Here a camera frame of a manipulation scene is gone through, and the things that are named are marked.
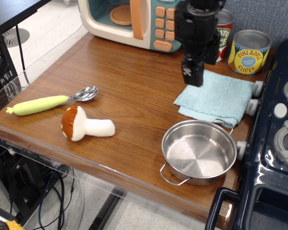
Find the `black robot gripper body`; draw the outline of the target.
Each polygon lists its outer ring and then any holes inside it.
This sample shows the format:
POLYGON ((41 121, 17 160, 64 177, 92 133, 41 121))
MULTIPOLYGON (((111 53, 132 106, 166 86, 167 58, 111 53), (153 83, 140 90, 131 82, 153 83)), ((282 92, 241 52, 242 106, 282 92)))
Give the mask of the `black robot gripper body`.
POLYGON ((198 9, 176 7, 175 39, 183 45, 184 57, 195 62, 215 64, 219 52, 220 33, 216 26, 219 7, 198 9))

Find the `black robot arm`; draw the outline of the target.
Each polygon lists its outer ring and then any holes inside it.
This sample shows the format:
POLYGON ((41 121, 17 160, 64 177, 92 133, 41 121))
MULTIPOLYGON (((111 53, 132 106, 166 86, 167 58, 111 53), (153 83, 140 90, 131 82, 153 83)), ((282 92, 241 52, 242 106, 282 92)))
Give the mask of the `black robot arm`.
POLYGON ((184 82, 201 87, 204 65, 215 64, 220 45, 217 13, 223 0, 184 0, 175 7, 175 40, 183 47, 181 70, 184 82))

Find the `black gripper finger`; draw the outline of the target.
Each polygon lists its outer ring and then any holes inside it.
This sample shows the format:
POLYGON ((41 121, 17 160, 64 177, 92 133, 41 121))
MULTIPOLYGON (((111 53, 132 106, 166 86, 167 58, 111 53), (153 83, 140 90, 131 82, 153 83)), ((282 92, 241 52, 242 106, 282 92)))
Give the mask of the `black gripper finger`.
POLYGON ((185 84, 201 87, 203 85, 204 62, 184 57, 181 62, 181 70, 185 84))

